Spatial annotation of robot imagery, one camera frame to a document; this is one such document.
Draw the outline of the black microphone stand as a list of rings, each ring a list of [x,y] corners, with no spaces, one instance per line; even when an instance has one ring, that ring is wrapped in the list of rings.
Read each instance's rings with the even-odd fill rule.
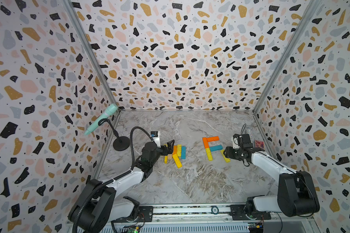
[[[101,125],[103,125],[106,122],[109,124],[109,126],[111,127],[111,129],[113,131],[114,136],[116,137],[116,139],[113,142],[114,150],[124,151],[124,150],[128,149],[130,147],[130,139],[126,136],[120,136],[119,133],[117,132],[117,130],[113,127],[110,119],[105,119],[105,120],[100,121]]]

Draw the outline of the yellow-green block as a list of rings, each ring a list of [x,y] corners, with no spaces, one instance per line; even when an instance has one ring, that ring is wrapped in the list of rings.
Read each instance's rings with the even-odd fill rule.
[[[213,160],[213,156],[212,156],[212,152],[211,152],[210,148],[205,148],[205,152],[207,154],[208,160],[212,161]]]

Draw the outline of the orange block small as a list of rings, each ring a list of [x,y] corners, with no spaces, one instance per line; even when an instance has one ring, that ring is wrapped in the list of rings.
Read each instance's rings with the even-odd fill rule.
[[[178,155],[178,146],[174,145],[173,155]]]

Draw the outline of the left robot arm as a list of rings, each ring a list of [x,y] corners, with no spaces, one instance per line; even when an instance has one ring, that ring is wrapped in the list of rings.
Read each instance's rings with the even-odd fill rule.
[[[68,215],[73,223],[72,232],[76,233],[80,228],[85,233],[98,233],[108,222],[120,218],[135,219],[140,203],[128,196],[121,197],[121,194],[145,181],[160,157],[173,154],[174,145],[174,140],[160,147],[150,141],[134,161],[133,169],[108,181],[92,179],[87,182]]]

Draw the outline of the mint green microphone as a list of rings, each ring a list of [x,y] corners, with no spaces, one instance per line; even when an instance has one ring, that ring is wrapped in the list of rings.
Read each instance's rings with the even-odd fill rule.
[[[118,111],[118,106],[115,104],[109,105],[106,110],[89,126],[84,132],[84,135],[87,136],[94,132],[100,125],[100,121],[108,119],[114,113]]]

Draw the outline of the glitter tube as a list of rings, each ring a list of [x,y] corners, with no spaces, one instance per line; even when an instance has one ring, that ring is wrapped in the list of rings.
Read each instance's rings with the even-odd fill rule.
[[[246,127],[246,133],[249,135],[250,139],[253,140],[253,129],[251,126]]]

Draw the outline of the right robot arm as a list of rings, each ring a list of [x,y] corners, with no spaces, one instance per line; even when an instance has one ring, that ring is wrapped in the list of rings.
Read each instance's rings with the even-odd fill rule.
[[[310,217],[320,211],[312,176],[284,165],[262,148],[253,147],[248,134],[234,134],[232,146],[226,147],[223,154],[226,158],[261,168],[278,186],[277,195],[247,199],[244,212],[248,217],[264,212],[283,213],[287,217]]]

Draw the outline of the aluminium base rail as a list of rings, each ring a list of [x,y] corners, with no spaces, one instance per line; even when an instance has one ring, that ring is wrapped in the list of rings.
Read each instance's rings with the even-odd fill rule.
[[[121,218],[99,227],[99,233],[318,233],[312,217],[269,212],[245,215],[243,203],[149,204],[133,220]]]

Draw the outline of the pink card box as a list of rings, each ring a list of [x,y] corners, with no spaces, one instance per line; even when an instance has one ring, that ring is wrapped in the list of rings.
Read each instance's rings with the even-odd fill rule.
[[[264,150],[264,142],[263,141],[255,140],[254,143],[255,143],[255,147],[261,148]]]

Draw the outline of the teal block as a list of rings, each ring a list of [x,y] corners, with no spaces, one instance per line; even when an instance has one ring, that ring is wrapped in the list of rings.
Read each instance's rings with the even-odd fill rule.
[[[181,159],[186,159],[186,147],[185,146],[182,146],[181,147],[181,156],[180,156]]]
[[[210,151],[213,152],[213,151],[218,151],[218,150],[222,150],[223,149],[223,146],[222,145],[217,145],[217,146],[212,146],[210,147]]]

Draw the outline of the yellow block front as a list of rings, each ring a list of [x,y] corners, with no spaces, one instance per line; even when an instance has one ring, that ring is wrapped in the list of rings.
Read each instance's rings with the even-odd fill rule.
[[[172,156],[173,156],[173,159],[175,161],[175,164],[176,164],[177,168],[178,169],[181,168],[182,167],[182,163],[181,163],[178,155],[177,154],[173,154]]]

